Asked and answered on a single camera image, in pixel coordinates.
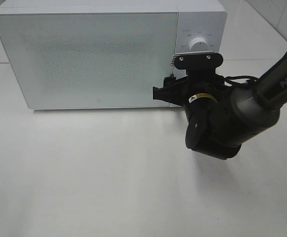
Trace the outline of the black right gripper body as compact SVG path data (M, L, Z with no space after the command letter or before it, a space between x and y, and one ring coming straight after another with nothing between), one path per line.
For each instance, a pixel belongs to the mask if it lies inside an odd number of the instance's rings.
M174 80L174 104L185 109L212 109L222 100L226 85L215 70L191 71Z

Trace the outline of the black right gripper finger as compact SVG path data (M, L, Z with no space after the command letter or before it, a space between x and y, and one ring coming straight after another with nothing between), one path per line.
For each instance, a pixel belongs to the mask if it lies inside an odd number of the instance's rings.
M163 87L166 88L174 88L180 87L183 81L181 79L177 79L174 74L170 74L168 77L165 77L163 80Z
M174 105L180 105L180 94L168 88L153 87L153 100L160 100Z

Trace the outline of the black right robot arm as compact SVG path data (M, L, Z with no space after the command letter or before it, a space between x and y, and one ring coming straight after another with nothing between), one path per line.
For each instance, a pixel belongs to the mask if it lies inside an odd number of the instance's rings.
M187 148L226 160L241 145L274 126L287 103L287 52L261 77L224 77L216 73L223 56L216 52L175 54L172 65L185 77L170 75L153 99L184 108Z

